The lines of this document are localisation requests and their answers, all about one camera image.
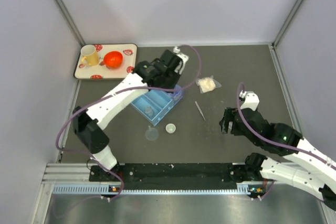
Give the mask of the blue plastic organizer box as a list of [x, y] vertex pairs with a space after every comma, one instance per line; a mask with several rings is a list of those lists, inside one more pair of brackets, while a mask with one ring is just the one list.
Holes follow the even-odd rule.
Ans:
[[[132, 101], [131, 105], [142, 116], [144, 116], [153, 126], [156, 126], [180, 100], [174, 101], [169, 96], [169, 92], [151, 90], [148, 93], [143, 94], [142, 96]], [[153, 108], [154, 114], [152, 117], [148, 117], [144, 113], [144, 108], [146, 106], [151, 106]]]

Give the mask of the small glass bottle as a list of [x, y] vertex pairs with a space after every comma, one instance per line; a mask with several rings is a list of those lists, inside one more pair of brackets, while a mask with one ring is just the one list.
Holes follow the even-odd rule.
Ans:
[[151, 106], [146, 106], [144, 108], [144, 113], [148, 116], [148, 117], [152, 117], [154, 114], [154, 110]]

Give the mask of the glass beaker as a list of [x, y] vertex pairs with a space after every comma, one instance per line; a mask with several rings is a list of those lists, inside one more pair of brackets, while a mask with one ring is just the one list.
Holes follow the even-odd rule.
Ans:
[[169, 96], [174, 100], [178, 101], [183, 97], [183, 91], [174, 91], [174, 92], [169, 92]]

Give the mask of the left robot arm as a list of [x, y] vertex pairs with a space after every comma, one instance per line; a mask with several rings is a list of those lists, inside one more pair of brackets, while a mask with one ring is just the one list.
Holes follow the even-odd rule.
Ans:
[[175, 88], [183, 69], [183, 63], [168, 66], [158, 59], [152, 63], [143, 61], [100, 102], [83, 111], [79, 106], [75, 108], [72, 120], [74, 134], [102, 165], [101, 174], [107, 180], [116, 179], [119, 168], [104, 129], [133, 100], [149, 92], [150, 87]]

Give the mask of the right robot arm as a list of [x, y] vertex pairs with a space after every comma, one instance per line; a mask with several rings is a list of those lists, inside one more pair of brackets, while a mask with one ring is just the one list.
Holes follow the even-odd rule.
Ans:
[[295, 169], [252, 153], [245, 160], [248, 178], [285, 183], [315, 196], [335, 210], [335, 161], [317, 150], [300, 132], [284, 123], [269, 123], [252, 109], [226, 108], [219, 125], [222, 133], [244, 136], [264, 151], [299, 166]]

